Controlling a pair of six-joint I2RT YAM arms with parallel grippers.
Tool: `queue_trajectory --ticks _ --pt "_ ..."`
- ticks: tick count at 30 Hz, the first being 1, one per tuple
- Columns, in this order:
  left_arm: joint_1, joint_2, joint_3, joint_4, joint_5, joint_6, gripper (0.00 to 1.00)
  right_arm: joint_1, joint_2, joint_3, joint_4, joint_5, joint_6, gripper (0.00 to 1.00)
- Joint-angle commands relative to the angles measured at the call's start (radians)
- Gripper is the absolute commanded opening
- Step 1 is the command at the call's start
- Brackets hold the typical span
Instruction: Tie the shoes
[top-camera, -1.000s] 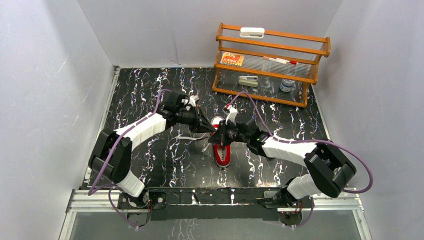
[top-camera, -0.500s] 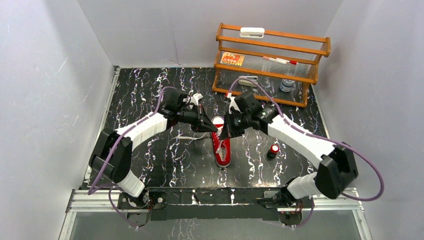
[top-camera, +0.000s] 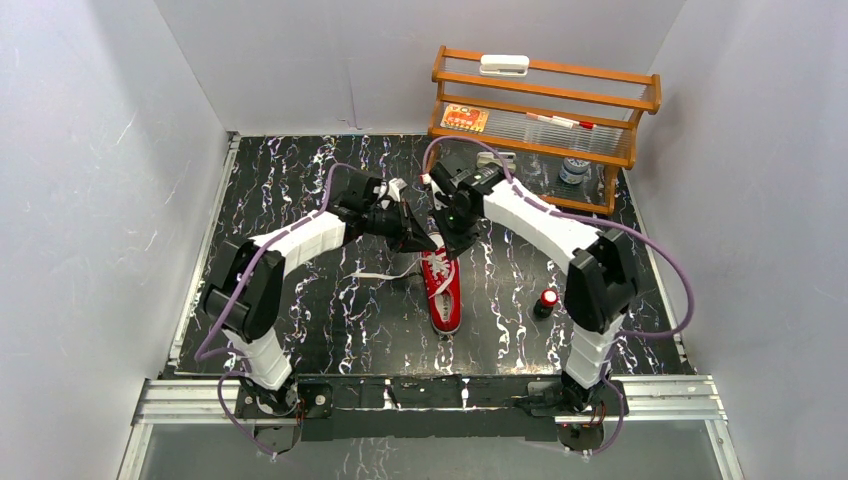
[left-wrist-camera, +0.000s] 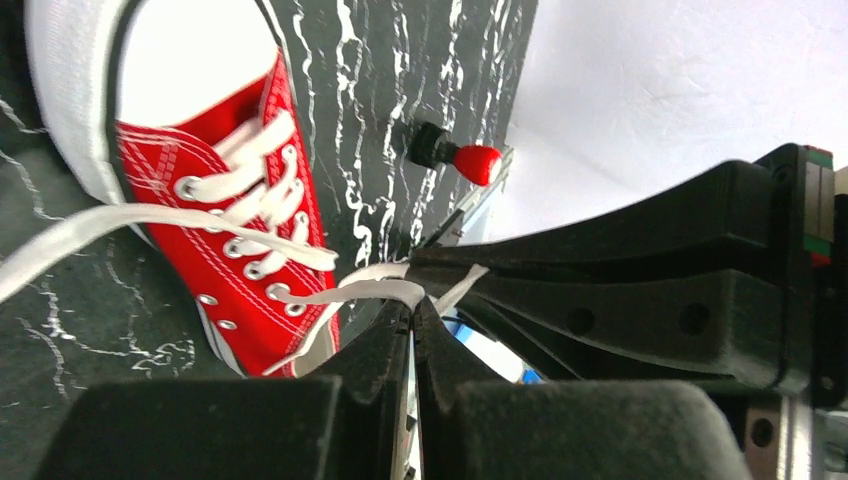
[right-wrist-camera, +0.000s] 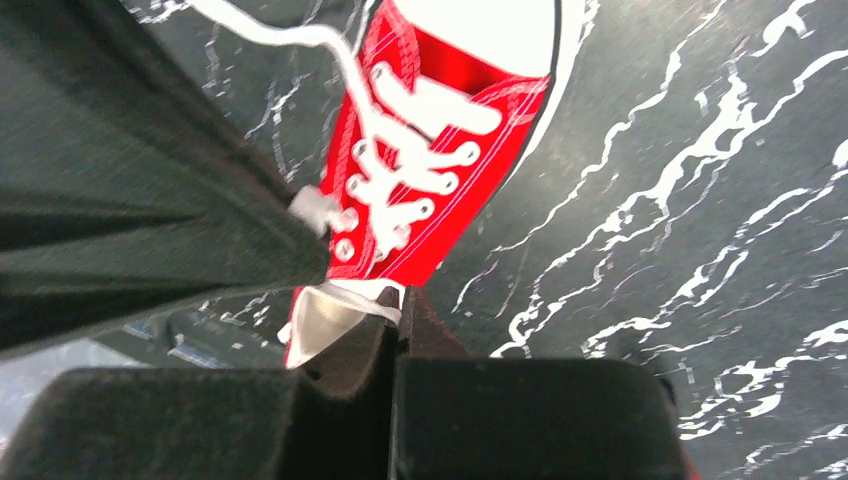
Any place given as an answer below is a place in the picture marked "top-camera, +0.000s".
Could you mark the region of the red canvas sneaker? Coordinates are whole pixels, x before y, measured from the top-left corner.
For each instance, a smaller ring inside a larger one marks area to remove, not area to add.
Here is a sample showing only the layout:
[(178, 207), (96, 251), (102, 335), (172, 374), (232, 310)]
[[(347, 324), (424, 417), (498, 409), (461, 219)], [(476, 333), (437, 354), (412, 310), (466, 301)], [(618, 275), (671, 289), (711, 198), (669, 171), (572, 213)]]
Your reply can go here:
[(461, 323), (459, 261), (448, 257), (447, 248), (439, 233), (430, 233), (429, 239), (434, 242), (436, 249), (421, 254), (420, 267), (431, 322), (438, 334), (452, 335)]

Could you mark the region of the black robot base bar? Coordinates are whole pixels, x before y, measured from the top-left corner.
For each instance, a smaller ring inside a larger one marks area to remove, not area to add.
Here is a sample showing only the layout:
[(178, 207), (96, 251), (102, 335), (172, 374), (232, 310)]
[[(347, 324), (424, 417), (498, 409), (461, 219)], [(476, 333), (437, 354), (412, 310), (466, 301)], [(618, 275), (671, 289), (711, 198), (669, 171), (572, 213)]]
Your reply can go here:
[(234, 413), (261, 439), (522, 437), (595, 448), (630, 412), (624, 386), (588, 389), (565, 374), (298, 374), (279, 394), (238, 385)]

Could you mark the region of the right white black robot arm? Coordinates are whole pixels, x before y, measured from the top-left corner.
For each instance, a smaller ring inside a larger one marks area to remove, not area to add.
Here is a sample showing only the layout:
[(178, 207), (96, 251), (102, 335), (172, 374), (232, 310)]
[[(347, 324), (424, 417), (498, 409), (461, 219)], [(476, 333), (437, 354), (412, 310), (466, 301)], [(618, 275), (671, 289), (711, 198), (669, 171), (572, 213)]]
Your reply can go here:
[(448, 259), (477, 242), (477, 224), (487, 219), (518, 234), (564, 270), (562, 302), (573, 322), (573, 338), (559, 402), (565, 411), (590, 413), (603, 399), (607, 356), (640, 290), (624, 232), (598, 230), (586, 217), (565, 217), (495, 162), (469, 169), (459, 157), (446, 156), (423, 181), (433, 193), (431, 214)]

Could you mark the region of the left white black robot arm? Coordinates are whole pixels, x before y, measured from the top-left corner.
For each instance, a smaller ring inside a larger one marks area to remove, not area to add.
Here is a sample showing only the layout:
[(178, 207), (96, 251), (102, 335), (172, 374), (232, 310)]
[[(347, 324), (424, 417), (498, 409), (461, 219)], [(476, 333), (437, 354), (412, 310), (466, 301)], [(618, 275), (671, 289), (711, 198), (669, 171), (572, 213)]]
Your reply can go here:
[(288, 416), (300, 402), (294, 368), (275, 331), (285, 278), (314, 258), (364, 234), (385, 239), (393, 252), (433, 252), (437, 246), (415, 217), (399, 178), (332, 168), (319, 209), (266, 234), (226, 242), (215, 257), (201, 312), (209, 334), (224, 333), (246, 361), (241, 386), (269, 415)]

